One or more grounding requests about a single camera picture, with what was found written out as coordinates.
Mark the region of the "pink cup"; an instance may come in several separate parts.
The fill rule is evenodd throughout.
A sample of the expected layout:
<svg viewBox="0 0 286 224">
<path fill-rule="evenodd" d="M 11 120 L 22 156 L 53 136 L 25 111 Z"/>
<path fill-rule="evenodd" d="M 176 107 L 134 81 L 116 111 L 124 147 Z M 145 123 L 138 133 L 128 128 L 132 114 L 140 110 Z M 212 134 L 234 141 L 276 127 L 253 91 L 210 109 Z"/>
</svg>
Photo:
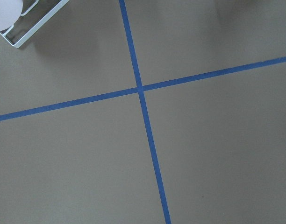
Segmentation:
<svg viewBox="0 0 286 224">
<path fill-rule="evenodd" d="M 14 25 L 19 19 L 22 9 L 22 0 L 0 0 L 0 31 Z"/>
</svg>

